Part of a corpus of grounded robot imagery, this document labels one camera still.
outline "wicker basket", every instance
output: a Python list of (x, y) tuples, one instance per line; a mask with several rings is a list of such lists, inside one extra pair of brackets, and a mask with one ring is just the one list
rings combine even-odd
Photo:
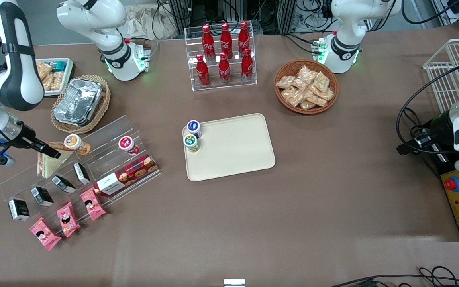
[[(283, 76), (297, 76), (298, 71), (300, 70), (300, 67), (306, 66), (312, 71), (321, 71), (328, 77), (330, 80), (329, 87), (332, 89), (334, 92), (334, 97), (328, 101), (327, 105), (325, 107), (319, 107), (316, 106), (312, 109), (308, 110), (303, 110), (301, 108), (293, 107), (290, 104), (284, 100), (284, 98), (281, 95), (281, 89), (279, 89), (275, 83), (277, 83)], [(274, 81), (274, 91), (275, 95), (277, 98), (281, 101), (283, 105), (285, 105), (288, 109), (301, 113), (301, 114), (316, 114), (316, 113), (321, 113), (325, 111), (326, 109), (329, 109), (337, 100), (337, 95), (339, 94), (339, 84), (337, 83), (337, 78), (335, 77), (334, 73), (327, 68), (326, 66), (318, 63), (317, 61), (314, 60), (309, 60), (309, 59), (297, 59), (290, 61), (286, 64), (284, 64), (279, 71), (277, 71), (277, 74), (275, 75), (275, 81)]]
[[(106, 113), (107, 109), (109, 108), (109, 100), (111, 99), (111, 91), (109, 91), (109, 87), (107, 86), (106, 80), (104, 80), (103, 78), (101, 78), (99, 76), (83, 75), (83, 76), (80, 76), (78, 78), (99, 82), (100, 84), (102, 84), (102, 86), (104, 86), (104, 93), (102, 94), (102, 97), (100, 98), (100, 101), (98, 102), (97, 110), (95, 111), (95, 113), (93, 115), (93, 119), (91, 120), (91, 122), (88, 125), (86, 125), (84, 127), (78, 127), (78, 126), (74, 126), (74, 125), (65, 124), (64, 122), (58, 122), (54, 118), (54, 112), (53, 111), (51, 112), (51, 119), (53, 121), (53, 125), (55, 127), (57, 127), (60, 131), (64, 131), (64, 132), (67, 132), (67, 133), (80, 133), (80, 134), (83, 134), (83, 133), (87, 133), (87, 132), (91, 131), (92, 129), (94, 129), (96, 127), (96, 125), (98, 124), (98, 122), (100, 122), (100, 120), (102, 119), (102, 116)], [(61, 91), (60, 96), (56, 100), (56, 103), (54, 103), (54, 105), (53, 105), (53, 110), (60, 103), (60, 101), (62, 100), (63, 96), (65, 96), (65, 92), (67, 91), (68, 88), (69, 88), (69, 86), (67, 85), (67, 87), (65, 87), (65, 89), (63, 91)]]

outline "pink candy packet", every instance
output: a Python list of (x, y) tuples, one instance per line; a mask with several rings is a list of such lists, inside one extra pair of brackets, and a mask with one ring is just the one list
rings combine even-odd
[(100, 206), (100, 202), (98, 201), (97, 194), (95, 194), (94, 187), (82, 193), (80, 198), (82, 199), (82, 202), (84, 202), (91, 220), (95, 221), (95, 219), (97, 219), (102, 214), (106, 214), (106, 212), (102, 209), (102, 206)]
[(63, 233), (65, 233), (65, 236), (71, 236), (75, 229), (80, 227), (73, 217), (72, 202), (67, 203), (67, 205), (65, 205), (62, 209), (58, 209), (58, 211), (56, 211), (56, 215), (60, 220), (61, 228)]
[(56, 236), (56, 234), (51, 231), (43, 218), (40, 218), (29, 230), (38, 238), (38, 240), (40, 240), (40, 243), (42, 243), (47, 251), (51, 250), (54, 245), (61, 240), (60, 236)]

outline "coca-cola bottle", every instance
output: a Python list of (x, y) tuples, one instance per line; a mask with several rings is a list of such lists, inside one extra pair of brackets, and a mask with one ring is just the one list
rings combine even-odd
[(240, 22), (240, 34), (238, 34), (238, 55), (244, 57), (244, 49), (249, 48), (249, 31), (247, 21)]
[(221, 57), (221, 61), (219, 62), (219, 78), (222, 85), (227, 85), (231, 81), (231, 74), (229, 71), (230, 63), (228, 63), (225, 52), (222, 51), (219, 56)]
[(253, 79), (253, 59), (251, 58), (251, 49), (244, 49), (242, 58), (242, 80), (250, 82)]
[(215, 62), (215, 47), (214, 47), (214, 38), (210, 34), (210, 26), (208, 24), (204, 24), (202, 26), (203, 29), (203, 51), (204, 56), (206, 57), (207, 62)]
[(210, 75), (208, 75), (208, 66), (203, 62), (203, 55), (197, 54), (196, 58), (198, 64), (196, 65), (196, 70), (198, 72), (199, 82), (201, 82), (201, 87), (208, 87), (210, 85)]
[(233, 58), (232, 44), (231, 44), (231, 35), (228, 31), (230, 25), (226, 22), (222, 24), (222, 34), (221, 34), (221, 50), (226, 53), (228, 59)]

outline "table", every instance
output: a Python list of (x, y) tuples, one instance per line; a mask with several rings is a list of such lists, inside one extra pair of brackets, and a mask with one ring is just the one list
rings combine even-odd
[[(111, 106), (99, 127), (126, 114), (163, 174), (103, 216), (45, 251), (10, 219), (0, 194), (0, 286), (329, 286), (364, 276), (415, 273), (445, 265), (459, 277), (459, 235), (441, 184), (422, 161), (400, 156), (395, 120), (427, 81), (421, 65), (459, 38), (459, 24), (369, 33), (341, 93), (325, 113), (295, 114), (273, 91), (276, 71), (305, 57), (287, 39), (258, 36), (258, 84), (193, 93), (182, 40), (164, 41), (151, 72), (119, 82), (95, 46), (36, 47), (38, 57), (69, 57), (76, 76), (104, 77)], [(54, 100), (15, 114), (42, 140), (65, 133), (50, 122)], [(437, 114), (430, 93), (412, 108)], [(182, 128), (250, 113), (266, 117), (277, 163), (272, 169), (202, 182), (186, 177)], [(35, 163), (13, 149), (16, 167)]]

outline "emergency stop button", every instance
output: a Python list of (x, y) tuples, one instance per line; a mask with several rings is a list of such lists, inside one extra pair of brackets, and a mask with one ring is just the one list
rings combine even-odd
[(459, 178), (456, 176), (451, 176), (444, 181), (444, 186), (446, 189), (457, 193), (459, 191)]

